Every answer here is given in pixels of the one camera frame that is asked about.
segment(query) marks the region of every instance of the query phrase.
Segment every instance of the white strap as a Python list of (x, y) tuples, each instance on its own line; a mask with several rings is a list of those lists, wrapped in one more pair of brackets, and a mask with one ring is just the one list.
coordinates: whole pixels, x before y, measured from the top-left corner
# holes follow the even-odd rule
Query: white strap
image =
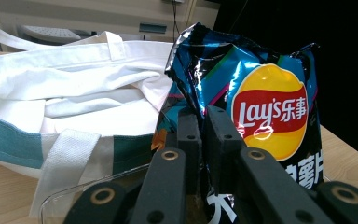
[(54, 143), (37, 184), (30, 217), (38, 217), (43, 201), (61, 190), (75, 187), (83, 175), (100, 135), (65, 130)]
[(15, 49), (23, 49), (23, 50), (55, 48), (54, 46), (36, 44), (31, 41), (18, 38), (14, 35), (10, 35), (2, 31), (1, 29), (0, 29), (0, 43)]

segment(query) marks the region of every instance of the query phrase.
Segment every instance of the table surface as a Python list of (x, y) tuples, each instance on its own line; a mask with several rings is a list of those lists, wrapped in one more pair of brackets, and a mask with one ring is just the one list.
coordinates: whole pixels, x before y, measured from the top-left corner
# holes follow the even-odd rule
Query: table surface
[[(321, 127), (324, 176), (358, 188), (358, 152)], [(0, 165), (0, 223), (38, 223), (28, 213), (37, 179), (20, 175)]]

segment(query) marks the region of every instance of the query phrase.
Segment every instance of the lay's chips bag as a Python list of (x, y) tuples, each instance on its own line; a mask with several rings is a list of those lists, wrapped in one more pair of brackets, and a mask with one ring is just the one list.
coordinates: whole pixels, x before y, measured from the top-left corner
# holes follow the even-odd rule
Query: lay's chips bag
[(175, 132), (181, 108), (193, 108), (202, 132), (206, 105), (216, 105), (248, 147), (267, 150), (298, 184), (315, 189), (323, 182), (323, 159), (314, 46), (282, 55), (199, 23), (184, 30), (166, 67), (173, 84), (152, 149)]

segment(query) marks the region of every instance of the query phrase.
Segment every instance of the black metal bracket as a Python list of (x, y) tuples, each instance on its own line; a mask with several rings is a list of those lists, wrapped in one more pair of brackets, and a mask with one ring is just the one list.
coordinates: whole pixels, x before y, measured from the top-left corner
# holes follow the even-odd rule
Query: black metal bracket
[(144, 177), (87, 189), (64, 223), (185, 223), (186, 195), (200, 190), (205, 165), (215, 193), (233, 195), (239, 223), (358, 224), (358, 188), (337, 181), (301, 187), (266, 150), (247, 147), (218, 107), (207, 107), (204, 135), (195, 115), (181, 111), (170, 139)]

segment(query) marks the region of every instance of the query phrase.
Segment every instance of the white tote bag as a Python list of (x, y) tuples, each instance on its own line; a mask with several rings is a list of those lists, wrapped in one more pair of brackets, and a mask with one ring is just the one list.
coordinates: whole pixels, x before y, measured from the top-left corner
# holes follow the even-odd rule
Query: white tote bag
[(102, 33), (38, 45), (0, 30), (0, 164), (39, 178), (30, 216), (51, 194), (145, 164), (172, 81), (172, 44)]

